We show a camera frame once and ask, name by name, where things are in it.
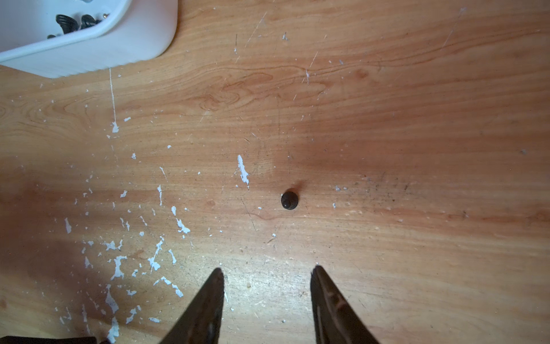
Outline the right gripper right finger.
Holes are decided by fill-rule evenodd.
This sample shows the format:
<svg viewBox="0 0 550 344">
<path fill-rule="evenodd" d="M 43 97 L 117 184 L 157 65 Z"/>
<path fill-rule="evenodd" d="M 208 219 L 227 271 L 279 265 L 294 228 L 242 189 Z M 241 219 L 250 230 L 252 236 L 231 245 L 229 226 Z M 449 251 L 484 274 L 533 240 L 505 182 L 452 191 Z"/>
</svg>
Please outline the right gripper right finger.
<svg viewBox="0 0 550 344">
<path fill-rule="evenodd" d="M 312 312 L 317 343 L 377 343 L 323 266 L 312 270 Z"/>
</svg>

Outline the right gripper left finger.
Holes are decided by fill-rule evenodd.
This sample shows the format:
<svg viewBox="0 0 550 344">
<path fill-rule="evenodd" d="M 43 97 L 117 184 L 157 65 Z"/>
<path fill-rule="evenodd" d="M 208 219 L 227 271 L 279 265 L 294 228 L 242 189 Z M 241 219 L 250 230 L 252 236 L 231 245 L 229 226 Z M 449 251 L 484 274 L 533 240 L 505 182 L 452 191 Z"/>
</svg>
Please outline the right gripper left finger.
<svg viewBox="0 0 550 344">
<path fill-rule="evenodd" d="M 224 275 L 218 267 L 160 343 L 218 343 L 223 301 Z"/>
</svg>

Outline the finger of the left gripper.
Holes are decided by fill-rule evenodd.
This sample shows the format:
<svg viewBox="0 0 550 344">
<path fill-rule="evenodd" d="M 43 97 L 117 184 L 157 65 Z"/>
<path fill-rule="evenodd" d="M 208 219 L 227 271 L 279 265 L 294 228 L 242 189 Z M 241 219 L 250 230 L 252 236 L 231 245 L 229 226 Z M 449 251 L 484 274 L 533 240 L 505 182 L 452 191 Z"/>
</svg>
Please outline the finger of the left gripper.
<svg viewBox="0 0 550 344">
<path fill-rule="evenodd" d="M 19 336 L 5 336 L 0 344 L 97 344 L 95 337 L 82 338 L 32 338 Z"/>
</svg>

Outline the black king chess piece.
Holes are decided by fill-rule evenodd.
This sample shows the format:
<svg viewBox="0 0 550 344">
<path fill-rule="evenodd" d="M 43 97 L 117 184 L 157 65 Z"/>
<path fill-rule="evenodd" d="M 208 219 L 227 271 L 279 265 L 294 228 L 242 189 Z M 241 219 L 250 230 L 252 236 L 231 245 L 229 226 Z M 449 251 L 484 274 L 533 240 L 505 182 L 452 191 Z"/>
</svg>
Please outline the black king chess piece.
<svg viewBox="0 0 550 344">
<path fill-rule="evenodd" d="M 80 26 L 74 18 L 64 15 L 57 14 L 55 17 L 56 23 L 61 27 L 63 34 L 69 34 L 79 30 Z"/>
</svg>

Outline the black knight chess piece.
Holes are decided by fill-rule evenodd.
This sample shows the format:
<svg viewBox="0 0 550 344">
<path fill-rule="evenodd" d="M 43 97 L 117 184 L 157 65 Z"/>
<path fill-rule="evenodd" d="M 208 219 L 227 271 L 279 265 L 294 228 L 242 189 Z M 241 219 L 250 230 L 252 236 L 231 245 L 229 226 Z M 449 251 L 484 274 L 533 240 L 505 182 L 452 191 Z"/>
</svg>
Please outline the black knight chess piece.
<svg viewBox="0 0 550 344">
<path fill-rule="evenodd" d="M 93 16 L 91 16 L 89 14 L 82 15 L 82 17 L 81 17 L 81 29 L 82 30 L 90 28 L 90 27 L 94 27 L 98 23 L 100 23 L 100 20 L 96 20 L 96 18 L 94 18 Z"/>
</svg>

